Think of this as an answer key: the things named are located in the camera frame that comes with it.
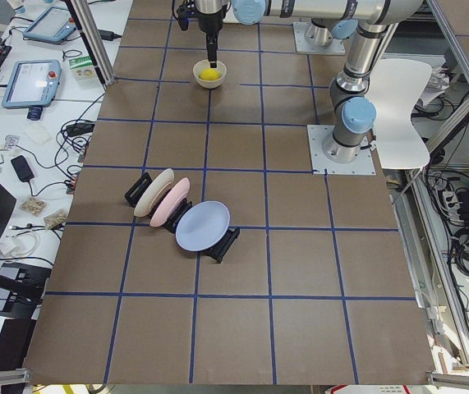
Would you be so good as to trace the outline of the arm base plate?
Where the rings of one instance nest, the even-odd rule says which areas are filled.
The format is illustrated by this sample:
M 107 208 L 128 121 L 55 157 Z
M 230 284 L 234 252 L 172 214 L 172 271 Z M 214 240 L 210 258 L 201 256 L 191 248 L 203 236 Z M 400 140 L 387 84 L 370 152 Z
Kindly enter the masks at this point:
M 345 54 L 343 41 L 334 38 L 329 29 L 318 20 L 294 22 L 293 33 L 297 53 L 327 56 Z
M 318 175 L 374 176 L 370 149 L 343 147 L 333 139 L 332 125 L 308 125 L 312 171 Z

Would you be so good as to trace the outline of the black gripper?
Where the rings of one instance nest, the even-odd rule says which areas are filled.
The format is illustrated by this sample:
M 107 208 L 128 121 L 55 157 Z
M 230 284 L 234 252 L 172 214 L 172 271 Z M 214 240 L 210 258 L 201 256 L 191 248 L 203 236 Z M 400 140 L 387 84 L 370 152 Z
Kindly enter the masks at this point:
M 200 30 L 206 33 L 206 50 L 209 66 L 218 67 L 218 33 L 223 28 L 223 2 L 221 0 L 196 0 L 196 17 Z

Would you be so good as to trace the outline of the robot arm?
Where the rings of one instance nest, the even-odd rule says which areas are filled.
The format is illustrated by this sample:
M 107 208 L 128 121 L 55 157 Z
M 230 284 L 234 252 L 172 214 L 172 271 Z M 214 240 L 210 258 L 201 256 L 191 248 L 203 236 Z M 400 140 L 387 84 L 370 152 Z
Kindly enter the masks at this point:
M 354 34 L 358 20 L 329 20 L 312 18 L 304 37 L 309 44 L 318 47 L 330 45 L 334 39 L 347 39 Z
M 350 21 L 358 24 L 343 70 L 330 85 L 337 118 L 332 134 L 325 138 L 324 155 L 336 163 L 349 163 L 361 150 L 361 142 L 372 129 L 376 109 L 364 97 L 381 45 L 387 43 L 388 29 L 406 20 L 420 1 L 231 1 L 237 20 L 254 25 L 265 16 L 311 17 Z

